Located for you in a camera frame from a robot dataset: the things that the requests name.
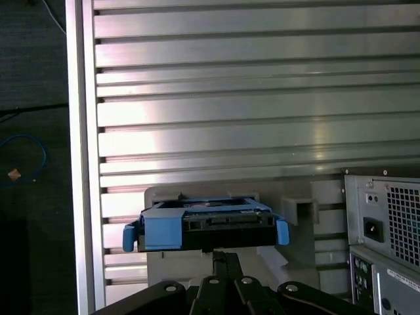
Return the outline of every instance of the slotted aluminum panel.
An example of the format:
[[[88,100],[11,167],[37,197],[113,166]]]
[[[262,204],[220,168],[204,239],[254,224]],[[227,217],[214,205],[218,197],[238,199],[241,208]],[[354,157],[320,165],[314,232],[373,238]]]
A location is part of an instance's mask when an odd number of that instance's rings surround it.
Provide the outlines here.
[[[77,259],[91,243],[92,307],[122,298],[117,285],[144,287],[145,258],[122,253],[119,235],[151,186],[419,161],[417,4],[66,2],[75,224],[90,235]]]

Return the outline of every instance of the black mount arm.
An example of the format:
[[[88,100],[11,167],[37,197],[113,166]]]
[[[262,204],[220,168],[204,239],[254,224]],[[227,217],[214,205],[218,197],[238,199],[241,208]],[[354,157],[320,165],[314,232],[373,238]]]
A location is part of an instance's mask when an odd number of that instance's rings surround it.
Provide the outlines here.
[[[213,252],[213,275],[187,290],[178,282],[159,282],[96,315],[374,315],[300,282],[286,282],[277,292],[242,273],[235,253]]]

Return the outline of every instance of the bolt head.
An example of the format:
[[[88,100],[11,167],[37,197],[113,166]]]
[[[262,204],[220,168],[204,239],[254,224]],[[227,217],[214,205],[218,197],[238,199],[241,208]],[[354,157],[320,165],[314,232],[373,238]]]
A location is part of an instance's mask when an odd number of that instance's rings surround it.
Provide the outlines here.
[[[168,292],[173,292],[177,290],[177,287],[170,285],[169,287],[166,287],[165,290]]]
[[[243,284],[251,284],[252,283],[252,279],[251,278],[243,278],[241,282]]]
[[[297,288],[297,286],[296,285],[294,285],[294,284],[289,284],[287,287],[286,287],[286,290],[288,290],[288,291],[290,291],[290,292],[296,292],[297,290],[299,290],[298,288]]]

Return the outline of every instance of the grey plastic part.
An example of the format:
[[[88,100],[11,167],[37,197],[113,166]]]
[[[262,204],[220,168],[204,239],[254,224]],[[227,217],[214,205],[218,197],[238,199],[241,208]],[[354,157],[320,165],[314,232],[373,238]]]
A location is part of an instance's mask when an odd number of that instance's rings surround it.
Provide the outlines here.
[[[181,192],[160,192],[152,197],[153,203],[181,199]]]
[[[342,234],[346,231],[346,211],[344,209],[320,211],[320,223],[314,225],[315,235]]]
[[[320,290],[329,294],[347,293],[350,287],[348,270],[331,269],[320,271]]]
[[[252,198],[255,201],[260,201],[260,194],[258,192],[228,192],[228,196],[231,198]]]
[[[307,209],[312,216],[312,222],[318,224],[320,222],[320,214],[318,212],[318,203],[314,199],[283,198],[282,200],[282,215],[288,223],[294,226],[299,225],[297,212]]]
[[[312,197],[320,204],[327,205],[344,202],[341,180],[319,180],[310,183]]]
[[[263,285],[277,289],[278,280],[273,277],[256,247],[223,249],[237,253],[243,274],[258,279]],[[201,251],[148,253],[148,283],[173,280],[182,285],[199,285],[201,280],[213,273],[212,254]]]
[[[298,281],[311,287],[320,288],[319,274],[315,266],[305,266],[298,261],[288,261],[274,246],[258,247],[257,253],[276,277],[277,285],[288,281]]]

